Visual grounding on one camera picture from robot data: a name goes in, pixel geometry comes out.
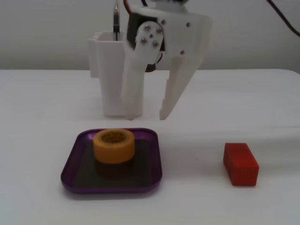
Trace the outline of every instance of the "roll of tape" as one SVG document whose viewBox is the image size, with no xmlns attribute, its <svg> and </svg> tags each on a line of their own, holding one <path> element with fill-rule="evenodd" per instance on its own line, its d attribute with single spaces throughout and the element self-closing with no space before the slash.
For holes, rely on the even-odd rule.
<svg viewBox="0 0 300 225">
<path fill-rule="evenodd" d="M 135 136 L 125 129 L 107 129 L 97 133 L 93 139 L 97 161 L 106 164 L 120 164 L 135 155 Z"/>
</svg>

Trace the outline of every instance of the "black cable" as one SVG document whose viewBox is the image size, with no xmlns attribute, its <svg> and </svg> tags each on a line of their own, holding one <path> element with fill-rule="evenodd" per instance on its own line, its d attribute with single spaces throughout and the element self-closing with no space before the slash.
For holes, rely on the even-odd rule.
<svg viewBox="0 0 300 225">
<path fill-rule="evenodd" d="M 279 10 L 279 8 L 272 2 L 272 0 L 267 0 L 267 2 L 273 7 L 273 9 L 277 12 L 277 14 L 280 16 L 280 18 L 285 22 L 287 27 L 297 36 L 300 37 L 300 33 L 290 24 L 290 22 L 287 20 L 285 15 Z"/>
<path fill-rule="evenodd" d="M 142 1 L 143 6 L 148 6 L 148 4 L 146 3 L 146 0 L 141 0 L 141 1 Z"/>
<path fill-rule="evenodd" d="M 127 10 L 128 14 L 130 15 L 131 14 L 131 9 L 130 9 L 130 7 L 128 5 L 127 0 L 124 0 L 123 2 L 124 2 L 125 9 Z"/>
<path fill-rule="evenodd" d="M 158 64 L 161 61 L 162 58 L 163 58 L 163 54 L 161 53 L 161 56 L 160 56 L 160 58 L 159 58 L 159 60 L 157 61 L 156 64 Z"/>
</svg>

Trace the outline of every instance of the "screw head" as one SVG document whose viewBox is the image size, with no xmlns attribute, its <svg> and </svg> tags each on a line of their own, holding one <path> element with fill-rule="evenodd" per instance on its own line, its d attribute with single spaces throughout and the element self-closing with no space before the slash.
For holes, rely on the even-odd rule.
<svg viewBox="0 0 300 225">
<path fill-rule="evenodd" d="M 146 38 L 142 38 L 142 39 L 141 39 L 141 44 L 142 44 L 142 45 L 147 44 L 147 42 L 148 42 L 148 40 L 147 40 Z"/>
<path fill-rule="evenodd" d="M 151 30 L 151 27 L 149 25 L 145 26 L 145 31 L 149 32 Z"/>
<path fill-rule="evenodd" d="M 153 47 L 157 48 L 159 46 L 159 42 L 158 41 L 153 41 Z"/>
<path fill-rule="evenodd" d="M 160 27 L 158 27 L 157 29 L 156 29 L 156 33 L 157 34 L 161 34 L 163 32 L 163 30 L 160 28 Z"/>
</svg>

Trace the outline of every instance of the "red cube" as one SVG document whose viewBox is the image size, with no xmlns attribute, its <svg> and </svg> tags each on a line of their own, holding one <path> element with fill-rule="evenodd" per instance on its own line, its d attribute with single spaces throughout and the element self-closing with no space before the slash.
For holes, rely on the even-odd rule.
<svg viewBox="0 0 300 225">
<path fill-rule="evenodd" d="M 232 185 L 256 185 L 259 165 L 246 143 L 226 143 L 223 162 Z"/>
</svg>

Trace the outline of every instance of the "white background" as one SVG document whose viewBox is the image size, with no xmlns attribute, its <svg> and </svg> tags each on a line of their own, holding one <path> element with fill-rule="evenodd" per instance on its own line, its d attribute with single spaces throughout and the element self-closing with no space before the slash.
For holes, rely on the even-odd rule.
<svg viewBox="0 0 300 225">
<path fill-rule="evenodd" d="M 274 2 L 300 30 L 300 0 Z M 187 8 L 214 20 L 203 69 L 300 72 L 300 38 L 266 0 L 190 0 Z M 86 39 L 112 29 L 112 9 L 113 0 L 1 0 L 0 68 L 88 69 Z M 128 15 L 121 9 L 124 30 Z M 158 68 L 167 69 L 168 62 Z"/>
</svg>

